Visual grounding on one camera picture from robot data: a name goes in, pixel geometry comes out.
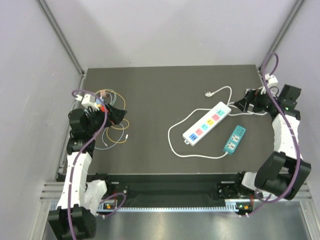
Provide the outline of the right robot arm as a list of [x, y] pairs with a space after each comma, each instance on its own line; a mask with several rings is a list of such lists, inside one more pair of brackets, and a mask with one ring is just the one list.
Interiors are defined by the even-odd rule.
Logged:
[[311, 164], [305, 162], [298, 147], [298, 127], [301, 120], [296, 110], [301, 89], [284, 85], [279, 96], [273, 97], [262, 89], [248, 89], [243, 99], [234, 105], [243, 113], [249, 105], [254, 113], [267, 112], [271, 116], [274, 131], [274, 150], [257, 172], [239, 173], [233, 192], [245, 198], [256, 189], [274, 196], [292, 200], [311, 172]]

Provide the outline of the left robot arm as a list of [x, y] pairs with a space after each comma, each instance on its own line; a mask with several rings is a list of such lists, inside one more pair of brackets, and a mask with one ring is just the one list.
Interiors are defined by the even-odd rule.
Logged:
[[110, 104], [76, 108], [68, 114], [69, 140], [63, 190], [48, 222], [58, 240], [87, 240], [96, 234], [96, 213], [103, 198], [114, 191], [105, 179], [87, 181], [96, 136], [107, 127], [118, 125], [127, 111]]

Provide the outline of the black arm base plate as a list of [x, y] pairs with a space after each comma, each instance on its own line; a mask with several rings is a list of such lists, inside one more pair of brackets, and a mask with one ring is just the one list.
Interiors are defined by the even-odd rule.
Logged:
[[241, 185], [244, 173], [107, 174], [110, 192], [137, 195], [200, 195], [213, 199], [245, 198], [254, 190]]

